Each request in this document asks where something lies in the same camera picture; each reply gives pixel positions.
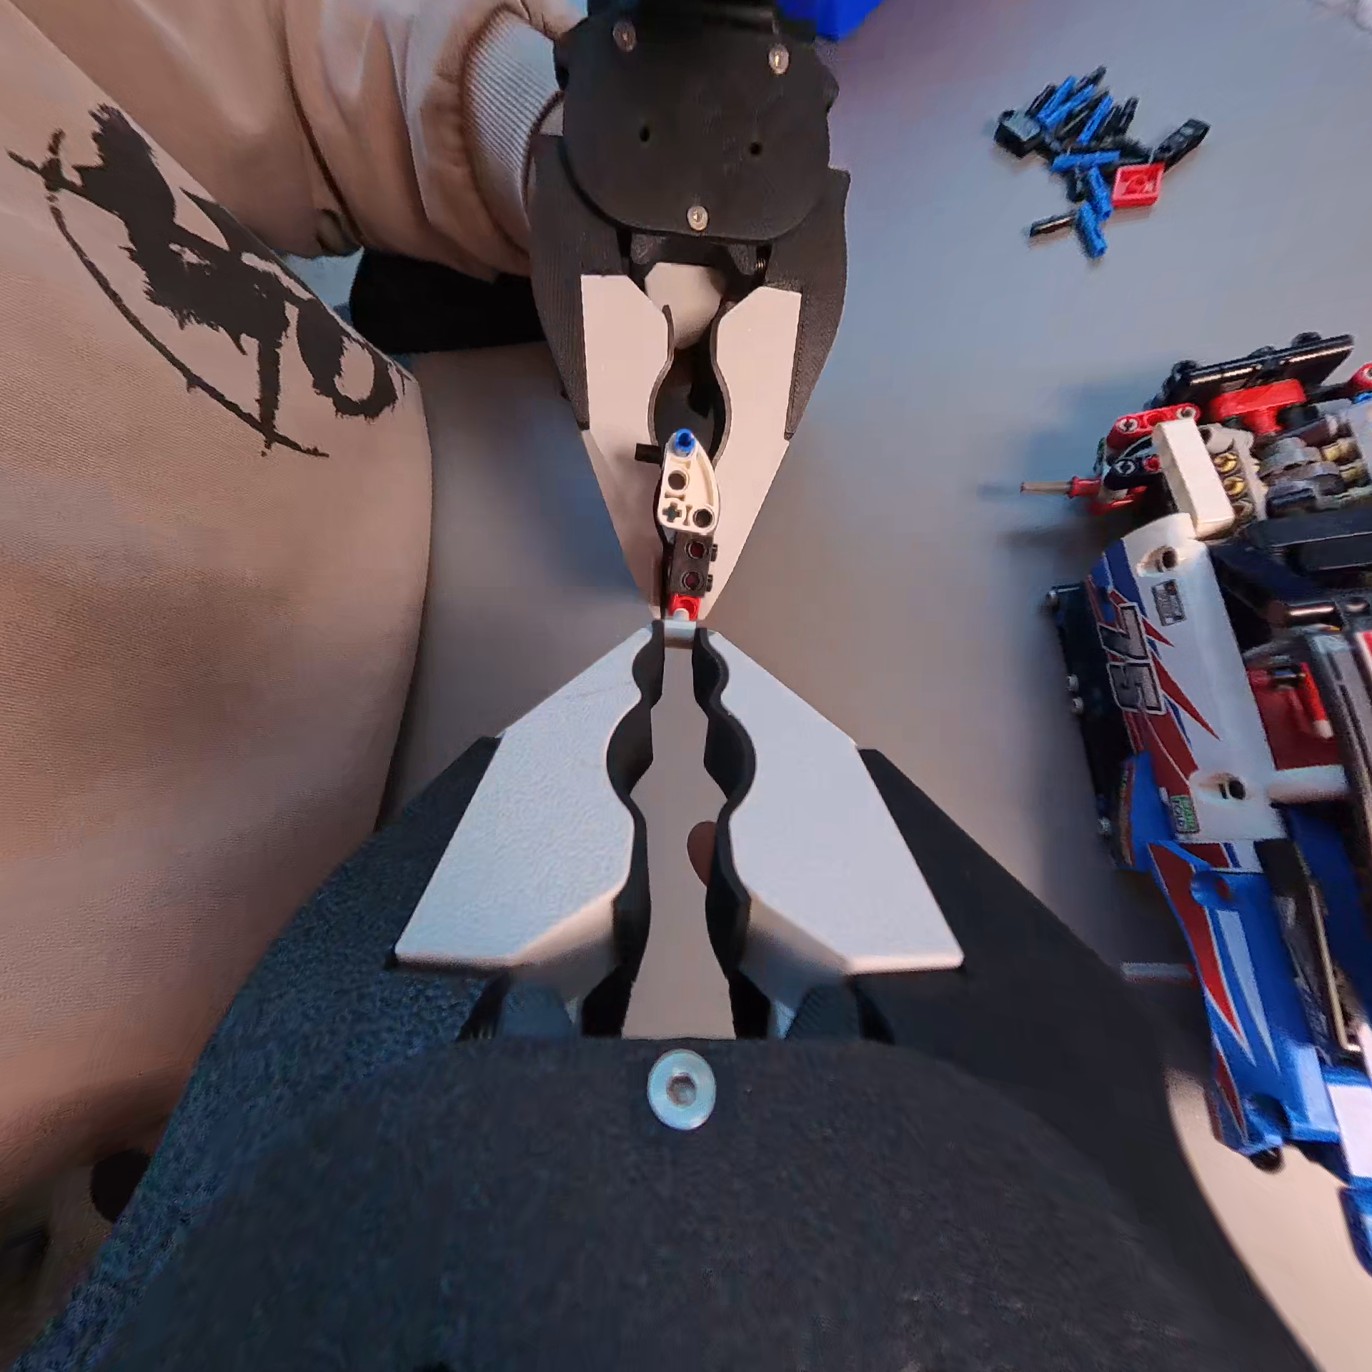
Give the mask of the white red lego assembly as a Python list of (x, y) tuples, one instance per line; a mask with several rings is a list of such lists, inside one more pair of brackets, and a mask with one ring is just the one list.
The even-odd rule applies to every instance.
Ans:
[(653, 494), (659, 615), (666, 621), (699, 621), (716, 561), (718, 490), (712, 457), (690, 427), (671, 432), (659, 448), (638, 444), (636, 457), (657, 457), (659, 467)]

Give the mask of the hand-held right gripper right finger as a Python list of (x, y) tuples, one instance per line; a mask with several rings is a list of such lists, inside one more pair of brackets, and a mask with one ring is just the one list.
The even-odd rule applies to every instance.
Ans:
[(706, 925), (734, 1035), (785, 1035), (815, 991), (963, 968), (859, 745), (716, 630), (694, 633), (693, 687), (722, 795)]

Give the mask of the blue white lego race car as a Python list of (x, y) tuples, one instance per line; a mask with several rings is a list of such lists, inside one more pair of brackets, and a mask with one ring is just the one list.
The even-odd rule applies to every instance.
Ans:
[(1369, 1268), (1369, 364), (1351, 333), (1180, 358), (1085, 501), (1119, 534), (1048, 592), (1097, 831), (1158, 886), (1210, 1024), (1210, 1119), (1342, 1184)]

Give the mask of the person's left forearm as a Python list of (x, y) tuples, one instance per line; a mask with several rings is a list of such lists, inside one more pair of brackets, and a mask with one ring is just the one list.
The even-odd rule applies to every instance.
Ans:
[(11, 1), (262, 243), (525, 275), (582, 1)]

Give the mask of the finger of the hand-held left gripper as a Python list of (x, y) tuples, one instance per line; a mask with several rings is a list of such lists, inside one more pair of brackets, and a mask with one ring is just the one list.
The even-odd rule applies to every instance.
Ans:
[(625, 563), (650, 613), (659, 612), (662, 539), (655, 521), (657, 461), (655, 400), (672, 361), (671, 312), (629, 275), (580, 277), (587, 425), (582, 442), (601, 486)]
[(722, 597), (788, 447), (797, 317), (797, 292), (763, 284), (722, 312), (712, 329), (711, 355), (726, 400), (726, 427), (712, 459), (716, 556), (701, 615)]

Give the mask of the blue plastic bin white tag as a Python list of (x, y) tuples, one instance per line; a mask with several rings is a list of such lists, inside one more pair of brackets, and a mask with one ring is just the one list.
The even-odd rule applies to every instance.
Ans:
[(776, 1), (781, 12), (826, 41), (843, 41), (855, 35), (882, 0), (839, 1)]

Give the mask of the pile of small lego pins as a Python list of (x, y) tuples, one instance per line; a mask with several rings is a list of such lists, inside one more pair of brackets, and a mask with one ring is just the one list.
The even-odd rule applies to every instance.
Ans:
[(1066, 203), (1023, 228), (1027, 243), (1070, 236), (1091, 262), (1108, 248), (1117, 212), (1146, 212), (1165, 175), (1205, 145), (1211, 124), (1185, 117), (1154, 140), (1135, 134), (1138, 97), (1116, 98), (1106, 66), (1051, 81), (998, 114), (993, 145), (1017, 162), (1033, 159), (1059, 183)]

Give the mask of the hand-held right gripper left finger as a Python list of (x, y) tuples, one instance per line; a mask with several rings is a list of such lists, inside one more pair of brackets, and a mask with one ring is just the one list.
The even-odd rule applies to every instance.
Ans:
[(650, 926), (647, 824), (663, 630), (650, 624), (508, 726), (395, 962), (548, 991), (621, 1035)]

